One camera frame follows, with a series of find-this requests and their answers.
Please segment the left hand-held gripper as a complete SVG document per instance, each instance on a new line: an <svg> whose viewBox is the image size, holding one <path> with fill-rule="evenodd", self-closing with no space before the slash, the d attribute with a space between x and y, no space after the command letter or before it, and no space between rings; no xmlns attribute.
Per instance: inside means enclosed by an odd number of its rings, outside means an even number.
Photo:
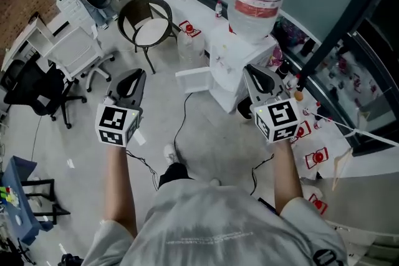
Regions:
<svg viewBox="0 0 399 266"><path fill-rule="evenodd" d="M97 107L95 132L99 142L126 147L139 128L142 109L139 107L147 74L143 69L131 69L113 78L107 96ZM114 98L126 98L133 108L120 107Z"/></svg>

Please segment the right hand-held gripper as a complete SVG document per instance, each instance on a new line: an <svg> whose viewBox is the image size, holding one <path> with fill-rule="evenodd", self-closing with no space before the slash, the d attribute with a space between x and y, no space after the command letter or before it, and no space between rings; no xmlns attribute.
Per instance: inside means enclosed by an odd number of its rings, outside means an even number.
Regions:
<svg viewBox="0 0 399 266"><path fill-rule="evenodd" d="M300 126L297 102L289 98L278 74L260 65L247 64L243 68L244 81L252 101L250 110L254 124L268 143L294 137ZM285 99L274 102L266 99Z"/></svg>

